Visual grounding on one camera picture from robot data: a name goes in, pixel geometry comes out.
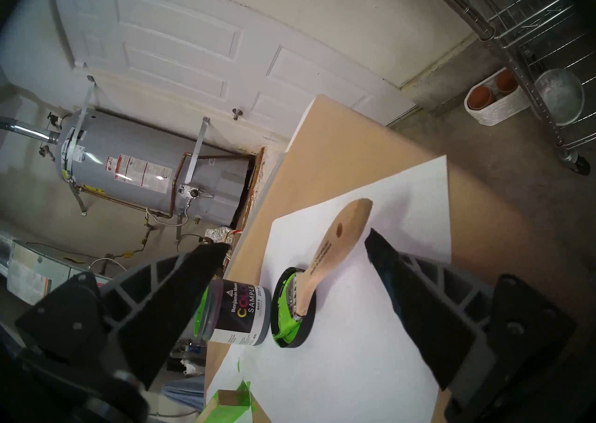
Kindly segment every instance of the benjamin moore paint sample can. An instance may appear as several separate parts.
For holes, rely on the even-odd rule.
[[[261,344],[269,331],[269,291],[223,279],[209,282],[208,290],[198,335],[205,341]]]

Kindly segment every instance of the white planter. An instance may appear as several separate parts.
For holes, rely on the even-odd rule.
[[[530,107],[530,101],[523,92],[521,86],[518,86],[513,93],[508,94],[507,96],[502,96],[502,93],[496,87],[496,78],[501,72],[503,72],[503,70],[505,69],[502,68],[497,73],[473,86],[465,97],[465,110],[472,115],[472,117],[474,117],[478,123],[485,126],[493,126],[499,122],[502,122],[504,119],[509,118],[512,115],[515,115],[518,112]],[[497,98],[499,96],[502,97],[490,104],[488,107],[484,107],[482,110],[472,110],[470,107],[468,107],[468,98],[470,97],[472,91],[479,86],[486,86]]]

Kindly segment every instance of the blue cloth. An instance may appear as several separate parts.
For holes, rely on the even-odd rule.
[[[205,405],[205,375],[170,381],[163,385],[162,394],[201,412]]]

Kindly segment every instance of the white door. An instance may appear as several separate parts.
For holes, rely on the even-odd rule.
[[[289,137],[317,94],[387,124],[414,106],[339,52],[229,0],[57,0],[78,65]]]

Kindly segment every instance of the water heater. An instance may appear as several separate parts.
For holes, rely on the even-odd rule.
[[[70,165],[73,191],[157,216],[186,212],[191,219],[230,225],[244,189],[247,156],[202,144],[193,159],[198,146],[194,141],[92,109],[86,112],[74,148],[69,148],[79,115],[80,111],[63,120],[54,151],[64,180]]]

